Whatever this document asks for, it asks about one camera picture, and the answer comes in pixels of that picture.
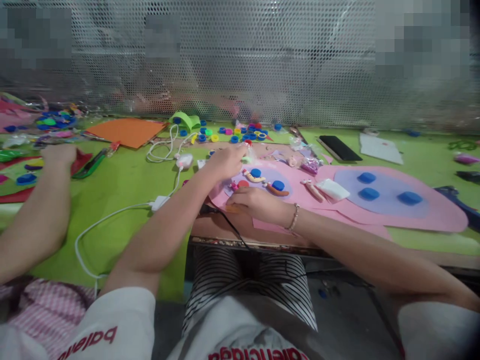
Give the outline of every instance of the white shirt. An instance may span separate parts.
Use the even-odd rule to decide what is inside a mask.
[[[88,309],[58,360],[150,360],[154,312],[155,298],[144,288],[109,292]],[[480,314],[419,302],[404,306],[398,323],[407,359],[459,359],[473,341]],[[40,344],[8,325],[0,326],[0,351],[0,360],[47,360]],[[269,298],[235,294],[195,314],[168,360],[338,359],[341,351]]]

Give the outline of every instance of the bracelet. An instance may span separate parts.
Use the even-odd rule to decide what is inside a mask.
[[[297,203],[295,205],[295,214],[293,215],[293,220],[291,221],[290,227],[287,229],[288,231],[292,231],[295,227],[295,224],[297,223],[297,218],[299,217],[299,210],[300,210],[300,205]]]

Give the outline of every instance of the orange foam sheet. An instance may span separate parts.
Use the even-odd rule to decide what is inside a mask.
[[[137,118],[121,118],[89,127],[88,132],[111,142],[138,149],[168,126],[166,122],[153,122]]]

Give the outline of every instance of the white sleeve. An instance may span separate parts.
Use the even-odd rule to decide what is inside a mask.
[[[155,297],[145,288],[109,292],[90,306],[58,360],[150,360],[154,313]]]
[[[407,360],[463,359],[476,341],[480,313],[442,302],[402,307],[398,325]]]

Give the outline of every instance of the hand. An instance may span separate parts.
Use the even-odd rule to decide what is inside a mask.
[[[208,172],[215,182],[232,178],[242,170],[242,158],[247,154],[247,150],[248,145],[244,142],[217,150],[201,170]]]
[[[288,228],[294,219],[295,205],[283,202],[258,187],[241,186],[226,202],[249,214],[252,218]]]
[[[72,144],[49,145],[40,154],[45,165],[70,168],[77,158],[77,147]]]

